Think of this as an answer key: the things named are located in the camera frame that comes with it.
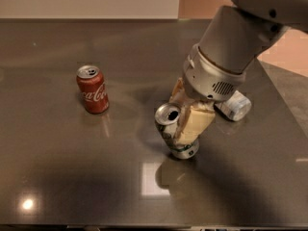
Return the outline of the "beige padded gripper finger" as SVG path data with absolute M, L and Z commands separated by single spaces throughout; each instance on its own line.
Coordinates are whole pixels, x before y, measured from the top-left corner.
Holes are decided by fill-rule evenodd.
M 175 135 L 176 144 L 190 144 L 213 122 L 215 118 L 213 102 L 193 102 L 185 110 L 184 118 Z
M 185 92 L 184 81 L 182 77 L 177 79 L 171 93 L 171 97 L 169 98 L 169 102 L 175 104 L 185 104 L 188 102 L 188 96 Z

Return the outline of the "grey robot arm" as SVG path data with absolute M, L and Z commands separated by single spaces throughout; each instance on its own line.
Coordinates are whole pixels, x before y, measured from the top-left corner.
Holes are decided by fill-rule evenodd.
M 308 30 L 308 0 L 231 0 L 193 46 L 170 101 L 182 108 L 174 135 L 189 144 L 212 123 L 214 108 L 238 121 L 251 104 L 237 88 L 245 70 L 289 28 Z

